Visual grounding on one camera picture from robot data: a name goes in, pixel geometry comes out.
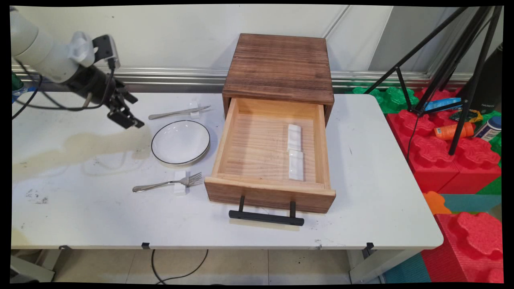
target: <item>wood grain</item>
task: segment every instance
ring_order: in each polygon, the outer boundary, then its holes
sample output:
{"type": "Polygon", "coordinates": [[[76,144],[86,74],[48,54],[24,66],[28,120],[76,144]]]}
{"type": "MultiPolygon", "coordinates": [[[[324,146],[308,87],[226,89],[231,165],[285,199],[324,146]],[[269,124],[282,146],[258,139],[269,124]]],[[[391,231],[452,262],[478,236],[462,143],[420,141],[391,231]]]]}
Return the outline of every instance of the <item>wood grain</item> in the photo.
{"type": "Polygon", "coordinates": [[[326,212],[335,191],[330,190],[323,114],[319,104],[232,99],[212,177],[205,180],[209,199],[238,203],[241,193],[248,193],[251,201],[245,204],[288,208],[299,198],[298,210],[326,212]],[[302,128],[303,182],[289,179],[290,123],[302,128]]]}
{"type": "Polygon", "coordinates": [[[245,196],[245,205],[289,209],[296,202],[298,211],[327,213],[336,198],[334,190],[251,184],[234,180],[206,177],[205,187],[213,202],[239,204],[245,196]]]}
{"type": "Polygon", "coordinates": [[[223,97],[332,105],[325,39],[242,33],[223,97]]]}

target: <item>black tripod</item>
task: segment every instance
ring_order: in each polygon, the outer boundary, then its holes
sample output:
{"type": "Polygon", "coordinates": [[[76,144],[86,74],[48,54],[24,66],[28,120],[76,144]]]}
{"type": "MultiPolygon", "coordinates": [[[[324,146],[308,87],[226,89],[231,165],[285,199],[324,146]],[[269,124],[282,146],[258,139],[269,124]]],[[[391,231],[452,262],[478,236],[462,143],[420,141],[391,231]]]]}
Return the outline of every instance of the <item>black tripod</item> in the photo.
{"type": "Polygon", "coordinates": [[[365,94],[370,93],[373,89],[375,89],[380,83],[382,83],[387,77],[389,77],[393,72],[396,71],[398,74],[398,79],[400,81],[401,88],[403,90],[403,94],[405,96],[405,100],[407,102],[407,110],[415,113],[419,117],[423,114],[433,113],[438,111],[443,111],[445,109],[449,109],[460,104],[462,107],[462,114],[458,120],[457,129],[455,130],[455,135],[453,136],[453,140],[450,146],[450,150],[448,154],[453,155],[455,153],[455,149],[458,144],[458,140],[461,135],[462,128],[464,126],[465,119],[469,112],[469,105],[473,100],[473,95],[476,89],[476,85],[478,83],[478,79],[480,78],[480,73],[482,72],[482,68],[484,66],[485,58],[487,56],[487,52],[489,50],[489,46],[491,45],[492,37],[494,35],[494,31],[496,30],[496,26],[498,24],[498,19],[500,18],[500,12],[502,11],[502,6],[484,6],[479,7],[476,11],[475,15],[469,22],[468,26],[459,37],[456,44],[452,47],[446,58],[443,60],[441,66],[435,72],[429,86],[427,87],[427,91],[419,100],[419,103],[416,107],[412,107],[409,96],[407,94],[407,88],[405,87],[405,82],[403,81],[403,77],[401,75],[400,66],[404,64],[409,58],[411,58],[418,50],[420,50],[425,44],[427,44],[432,38],[434,38],[441,30],[443,30],[448,24],[450,24],[455,18],[457,18],[464,10],[468,7],[460,7],[458,8],[450,17],[448,17],[443,23],[441,23],[434,31],[432,31],[425,39],[423,39],[414,49],[412,49],[407,55],[405,55],[398,63],[396,63],[389,71],[387,71],[379,80],[377,80],[365,94]],[[494,8],[493,14],[491,18],[487,21],[490,22],[489,27],[487,29],[487,34],[485,36],[484,43],[482,44],[482,49],[480,50],[479,58],[476,62],[476,67],[473,73],[473,78],[470,80],[470,89],[468,95],[466,95],[466,99],[461,99],[460,102],[448,104],[445,106],[437,107],[432,110],[425,111],[426,104],[430,102],[434,92],[437,89],[443,89],[444,86],[448,83],[451,75],[457,68],[457,65],[461,61],[462,57],[466,54],[471,44],[473,44],[476,36],[482,31],[481,27],[485,27],[487,22],[485,19],[487,14],[494,8]]]}

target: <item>orange foam block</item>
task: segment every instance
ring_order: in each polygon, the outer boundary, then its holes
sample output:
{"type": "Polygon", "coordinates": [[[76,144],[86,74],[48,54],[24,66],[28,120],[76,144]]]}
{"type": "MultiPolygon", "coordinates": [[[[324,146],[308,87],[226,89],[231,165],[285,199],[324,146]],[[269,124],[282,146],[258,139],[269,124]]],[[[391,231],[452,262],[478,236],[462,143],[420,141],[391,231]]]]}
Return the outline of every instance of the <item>orange foam block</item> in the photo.
{"type": "Polygon", "coordinates": [[[425,197],[425,201],[427,201],[428,207],[432,212],[432,215],[435,214],[451,214],[450,209],[445,207],[445,198],[440,194],[430,191],[428,193],[423,193],[425,197]]]}

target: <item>teal foam mat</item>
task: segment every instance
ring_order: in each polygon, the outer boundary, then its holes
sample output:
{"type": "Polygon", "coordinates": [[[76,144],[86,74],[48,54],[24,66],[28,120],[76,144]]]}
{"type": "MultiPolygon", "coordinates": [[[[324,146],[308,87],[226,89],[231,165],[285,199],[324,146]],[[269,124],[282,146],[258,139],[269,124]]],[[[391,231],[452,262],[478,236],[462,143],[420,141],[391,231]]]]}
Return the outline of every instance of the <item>teal foam mat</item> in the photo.
{"type": "Polygon", "coordinates": [[[386,283],[428,283],[427,267],[418,253],[384,274],[386,283]]]}
{"type": "Polygon", "coordinates": [[[441,194],[452,212],[488,212],[502,202],[501,195],[441,194]]]}

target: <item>table leg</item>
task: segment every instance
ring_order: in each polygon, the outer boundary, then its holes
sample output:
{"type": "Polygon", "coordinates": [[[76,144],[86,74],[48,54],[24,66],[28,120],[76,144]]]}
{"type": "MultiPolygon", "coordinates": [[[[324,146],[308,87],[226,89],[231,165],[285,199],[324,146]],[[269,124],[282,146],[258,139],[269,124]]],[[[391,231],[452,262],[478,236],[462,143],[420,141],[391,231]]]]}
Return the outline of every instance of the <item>table leg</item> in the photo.
{"type": "Polygon", "coordinates": [[[16,256],[11,256],[11,269],[19,274],[16,280],[11,280],[11,283],[25,283],[31,280],[39,282],[51,282],[55,272],[55,266],[61,250],[42,250],[36,263],[30,263],[16,256]]]}
{"type": "Polygon", "coordinates": [[[351,269],[357,267],[357,265],[364,261],[362,250],[347,250],[346,254],[348,255],[348,263],[351,269]]]}
{"type": "Polygon", "coordinates": [[[352,264],[355,258],[349,257],[350,266],[352,266],[350,270],[352,284],[366,283],[419,252],[421,250],[376,250],[355,267],[352,264]]]}

